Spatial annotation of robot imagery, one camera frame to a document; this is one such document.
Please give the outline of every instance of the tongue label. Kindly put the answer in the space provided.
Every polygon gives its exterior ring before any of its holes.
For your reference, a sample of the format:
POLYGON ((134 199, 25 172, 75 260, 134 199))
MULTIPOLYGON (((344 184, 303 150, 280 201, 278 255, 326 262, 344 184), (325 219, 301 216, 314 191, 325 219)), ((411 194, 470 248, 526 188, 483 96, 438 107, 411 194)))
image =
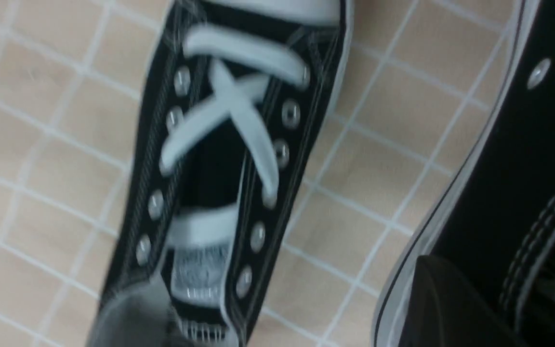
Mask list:
POLYGON ((170 281, 171 295, 193 305, 219 307, 228 245, 175 250, 170 281))

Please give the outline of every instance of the tiled floor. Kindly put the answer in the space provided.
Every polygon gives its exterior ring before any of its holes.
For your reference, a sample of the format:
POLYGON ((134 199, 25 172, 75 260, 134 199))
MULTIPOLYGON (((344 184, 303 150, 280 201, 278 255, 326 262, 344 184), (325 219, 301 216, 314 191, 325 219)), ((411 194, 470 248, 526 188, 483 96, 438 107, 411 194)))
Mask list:
MULTIPOLYGON (((0 0, 0 347, 80 347, 168 0, 0 0)), ((365 347, 388 271, 493 104, 510 0, 357 0, 254 347, 365 347)))

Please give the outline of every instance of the black canvas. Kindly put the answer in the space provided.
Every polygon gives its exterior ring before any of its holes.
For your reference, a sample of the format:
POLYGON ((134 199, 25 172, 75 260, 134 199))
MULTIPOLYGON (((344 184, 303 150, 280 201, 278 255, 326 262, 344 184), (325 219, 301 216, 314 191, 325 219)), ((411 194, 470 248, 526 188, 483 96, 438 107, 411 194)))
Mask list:
POLYGON ((555 346, 555 0, 522 1, 478 143, 390 275, 376 347, 555 346))
POLYGON ((145 84, 125 218, 89 347, 247 344, 335 105, 351 28, 348 0, 174 2, 145 84), (241 122, 240 113, 256 118, 241 122), (264 134, 273 159, 252 151, 264 134), (231 236, 222 230, 230 223, 231 236))

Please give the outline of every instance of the white rubber midsole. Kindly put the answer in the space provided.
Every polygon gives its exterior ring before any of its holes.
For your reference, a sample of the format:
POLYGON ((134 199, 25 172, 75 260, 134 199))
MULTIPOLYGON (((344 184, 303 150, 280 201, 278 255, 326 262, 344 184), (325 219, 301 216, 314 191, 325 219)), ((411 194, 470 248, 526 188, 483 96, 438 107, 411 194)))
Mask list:
POLYGON ((516 33, 509 38, 509 45, 513 45, 515 50, 513 58, 507 61, 505 68, 506 81, 500 90, 496 106, 492 111, 489 120, 474 145, 471 154, 467 158, 461 171, 454 178, 449 189, 436 203, 436 206, 430 210, 428 215, 423 219, 423 223, 419 226, 419 230, 410 239, 404 252, 399 257, 391 273, 387 277, 383 291, 379 297, 374 320, 372 322, 372 336, 370 339, 372 347, 397 347, 401 330, 403 329, 406 312, 408 310, 408 299, 410 298, 410 286, 412 284, 412 276, 414 274, 414 265, 419 255, 429 254, 432 250, 440 231, 443 229, 447 218, 449 217, 453 207, 463 191, 471 173, 484 149, 487 138, 496 123, 500 108, 504 103, 511 81, 515 76, 518 62, 524 52, 526 41, 530 33, 535 15, 539 7, 540 0, 520 0, 515 4, 515 11, 507 29, 516 33), (522 20, 520 24, 517 19, 522 10, 522 20))

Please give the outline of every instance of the white shoelace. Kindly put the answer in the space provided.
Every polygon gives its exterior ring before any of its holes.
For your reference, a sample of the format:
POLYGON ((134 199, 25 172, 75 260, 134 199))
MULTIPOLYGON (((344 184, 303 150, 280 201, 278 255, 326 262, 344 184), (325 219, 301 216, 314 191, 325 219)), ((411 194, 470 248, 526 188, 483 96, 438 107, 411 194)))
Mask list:
POLYGON ((161 150, 161 173, 170 174, 181 156, 218 125, 231 119, 251 153, 263 184, 263 198, 275 202, 279 186, 278 160, 264 120, 254 104, 263 100, 269 75, 306 87, 309 77, 306 64, 283 44, 212 25, 190 28, 183 42, 183 52, 186 57, 199 54, 214 57, 209 67, 209 82, 214 94, 190 108, 170 132, 161 150), (235 80, 218 58, 268 74, 256 73, 235 80))

